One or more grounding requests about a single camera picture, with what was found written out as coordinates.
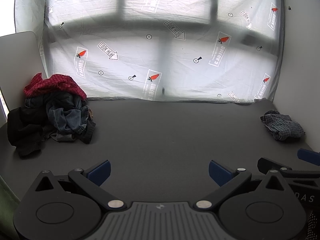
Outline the dark plaid folded shorts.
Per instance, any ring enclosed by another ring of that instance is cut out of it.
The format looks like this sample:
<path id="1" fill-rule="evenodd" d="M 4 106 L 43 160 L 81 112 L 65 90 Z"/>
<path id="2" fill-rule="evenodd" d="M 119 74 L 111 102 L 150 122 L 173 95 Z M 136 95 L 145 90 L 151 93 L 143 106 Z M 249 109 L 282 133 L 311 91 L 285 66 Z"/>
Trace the dark plaid folded shorts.
<path id="1" fill-rule="evenodd" d="M 276 141 L 301 139 L 305 135 L 304 129 L 298 122 L 276 110 L 267 111 L 260 120 Z"/>

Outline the black garment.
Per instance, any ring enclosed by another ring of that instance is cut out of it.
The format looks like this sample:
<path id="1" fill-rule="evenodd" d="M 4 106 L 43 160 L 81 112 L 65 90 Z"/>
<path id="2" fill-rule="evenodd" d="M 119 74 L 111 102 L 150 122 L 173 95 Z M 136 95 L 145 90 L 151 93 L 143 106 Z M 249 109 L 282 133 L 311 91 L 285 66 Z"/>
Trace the black garment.
<path id="1" fill-rule="evenodd" d="M 16 147 L 20 159 L 38 155 L 49 132 L 48 116 L 42 107 L 18 107 L 8 114 L 8 141 Z"/>

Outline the red checkered cloth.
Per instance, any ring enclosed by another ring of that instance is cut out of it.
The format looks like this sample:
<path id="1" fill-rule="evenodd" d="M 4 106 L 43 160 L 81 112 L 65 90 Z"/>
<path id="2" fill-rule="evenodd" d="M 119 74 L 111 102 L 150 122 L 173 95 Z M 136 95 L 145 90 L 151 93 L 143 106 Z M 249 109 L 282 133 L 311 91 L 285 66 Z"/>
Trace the red checkered cloth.
<path id="1" fill-rule="evenodd" d="M 62 91 L 75 94 L 86 100 L 86 93 L 78 84 L 68 75 L 54 74 L 50 78 L 43 79 L 42 73 L 37 73 L 31 82 L 24 87 L 23 92 L 26 98 L 39 96 L 53 91 Z"/>

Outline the white board panel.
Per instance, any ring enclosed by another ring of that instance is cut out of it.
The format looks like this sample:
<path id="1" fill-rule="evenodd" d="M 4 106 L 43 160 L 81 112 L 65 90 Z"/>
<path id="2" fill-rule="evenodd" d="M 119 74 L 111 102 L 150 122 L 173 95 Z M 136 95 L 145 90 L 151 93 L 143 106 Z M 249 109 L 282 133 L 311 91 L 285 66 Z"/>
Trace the white board panel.
<path id="1" fill-rule="evenodd" d="M 32 31 L 10 34 L 1 37 L 1 92 L 8 110 L 24 104 L 24 88 L 32 78 L 47 75 Z"/>

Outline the white printed curtain sheet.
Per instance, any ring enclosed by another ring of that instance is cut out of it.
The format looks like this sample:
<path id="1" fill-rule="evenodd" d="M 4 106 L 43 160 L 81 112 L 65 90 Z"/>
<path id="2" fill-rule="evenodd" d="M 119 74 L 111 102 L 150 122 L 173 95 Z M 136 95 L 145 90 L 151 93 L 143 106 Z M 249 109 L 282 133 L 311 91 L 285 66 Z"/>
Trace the white printed curtain sheet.
<path id="1" fill-rule="evenodd" d="M 281 0 L 15 0 L 47 76 L 89 97 L 249 103 L 272 99 Z"/>

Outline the blue denim jeans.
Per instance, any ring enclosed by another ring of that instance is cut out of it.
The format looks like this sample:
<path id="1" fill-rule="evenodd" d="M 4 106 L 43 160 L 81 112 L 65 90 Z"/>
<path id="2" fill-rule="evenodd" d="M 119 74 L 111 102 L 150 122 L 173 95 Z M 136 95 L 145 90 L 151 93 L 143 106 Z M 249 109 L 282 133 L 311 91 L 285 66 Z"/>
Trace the blue denim jeans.
<path id="1" fill-rule="evenodd" d="M 87 100 L 79 95 L 54 90 L 26 98 L 25 106 L 44 113 L 45 131 L 55 141 L 91 142 L 95 122 Z"/>

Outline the grey table mat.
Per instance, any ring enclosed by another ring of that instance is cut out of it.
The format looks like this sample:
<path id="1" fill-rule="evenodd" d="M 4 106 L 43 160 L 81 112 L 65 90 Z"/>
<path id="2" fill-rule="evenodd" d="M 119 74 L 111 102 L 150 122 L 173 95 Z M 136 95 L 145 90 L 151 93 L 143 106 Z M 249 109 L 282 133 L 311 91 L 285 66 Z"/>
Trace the grey table mat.
<path id="1" fill-rule="evenodd" d="M 90 144 L 47 140 L 40 155 L 22 160 L 1 128 L 1 176 L 23 198 L 40 171 L 67 174 L 103 160 L 112 165 L 103 189 L 126 203 L 195 202 L 217 188 L 208 165 L 258 174 L 257 161 L 272 159 L 295 170 L 317 166 L 297 158 L 301 141 L 274 140 L 260 117 L 274 108 L 267 100 L 250 105 L 142 100 L 92 100 L 96 128 Z"/>

